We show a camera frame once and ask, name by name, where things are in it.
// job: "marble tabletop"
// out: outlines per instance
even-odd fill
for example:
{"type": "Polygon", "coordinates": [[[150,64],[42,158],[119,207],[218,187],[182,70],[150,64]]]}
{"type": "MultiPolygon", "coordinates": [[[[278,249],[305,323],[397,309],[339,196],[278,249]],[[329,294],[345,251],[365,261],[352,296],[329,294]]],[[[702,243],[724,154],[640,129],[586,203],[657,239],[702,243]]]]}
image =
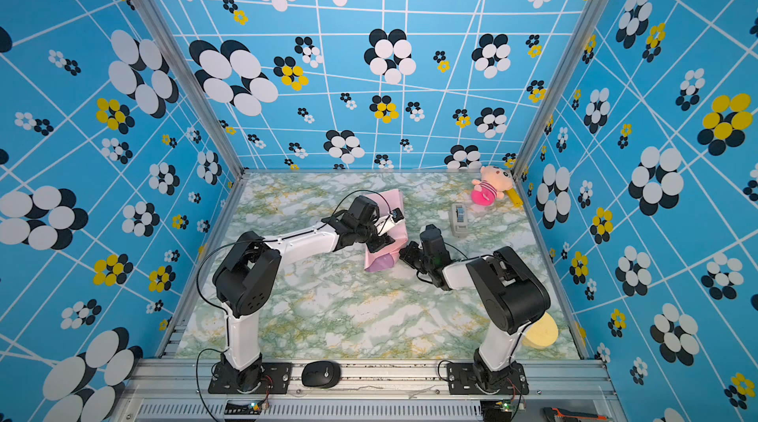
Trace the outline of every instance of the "marble tabletop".
{"type": "MultiPolygon", "coordinates": [[[[264,235],[309,227],[329,216],[352,190],[397,188],[405,196],[410,239],[418,242],[422,228],[433,223],[446,242],[468,256],[512,246],[548,289],[558,341],[542,350],[521,345],[518,359],[578,359],[524,210],[507,197],[488,208],[471,203],[471,180],[478,177],[465,172],[252,173],[223,242],[249,230],[264,235]],[[465,238],[450,233],[448,209],[454,201],[468,204],[465,238]]],[[[211,278],[226,253],[219,252],[202,287],[214,303],[211,278]]],[[[457,253],[450,255],[456,258],[457,253]]],[[[437,289],[419,282],[402,261],[376,273],[365,272],[363,263],[363,246],[356,244],[281,266],[260,310],[264,358],[473,358],[490,322],[475,289],[437,289]]],[[[222,312],[198,299],[175,357],[195,358],[203,348],[224,346],[222,312]]]]}

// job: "black computer mouse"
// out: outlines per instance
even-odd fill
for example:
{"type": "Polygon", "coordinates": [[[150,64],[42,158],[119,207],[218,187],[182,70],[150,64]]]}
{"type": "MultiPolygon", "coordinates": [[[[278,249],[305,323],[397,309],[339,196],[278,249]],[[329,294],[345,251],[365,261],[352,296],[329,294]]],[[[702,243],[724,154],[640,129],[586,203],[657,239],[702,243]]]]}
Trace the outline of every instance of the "black computer mouse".
{"type": "Polygon", "coordinates": [[[322,360],[308,363],[302,369],[302,385],[327,389],[340,381],[340,366],[332,361],[322,360]]]}

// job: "pink plush toy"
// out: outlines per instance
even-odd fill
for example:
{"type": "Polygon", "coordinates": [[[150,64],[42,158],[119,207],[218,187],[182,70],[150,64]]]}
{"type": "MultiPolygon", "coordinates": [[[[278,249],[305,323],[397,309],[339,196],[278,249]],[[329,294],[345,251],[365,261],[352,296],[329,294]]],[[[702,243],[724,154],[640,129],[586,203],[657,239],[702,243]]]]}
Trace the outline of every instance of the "pink plush toy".
{"type": "Polygon", "coordinates": [[[509,174],[494,165],[483,166],[479,172],[481,180],[472,180],[474,190],[471,191],[471,199],[477,205],[488,207],[495,203],[495,199],[505,197],[503,193],[513,188],[513,179],[509,174]]]}

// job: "blue patterned wallpaper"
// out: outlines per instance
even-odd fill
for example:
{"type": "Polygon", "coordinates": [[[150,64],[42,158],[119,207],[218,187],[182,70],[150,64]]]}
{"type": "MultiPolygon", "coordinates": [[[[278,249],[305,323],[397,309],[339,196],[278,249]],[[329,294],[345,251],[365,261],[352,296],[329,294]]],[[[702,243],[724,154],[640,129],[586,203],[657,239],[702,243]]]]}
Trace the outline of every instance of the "blue patterned wallpaper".
{"type": "Polygon", "coordinates": [[[518,152],[586,0],[155,0],[251,169],[518,152]]]}
{"type": "Polygon", "coordinates": [[[522,175],[632,421],[758,420],[758,0],[611,0],[522,175]]]}
{"type": "Polygon", "coordinates": [[[0,13],[0,420],[102,420],[233,178],[131,0],[0,13]]]}

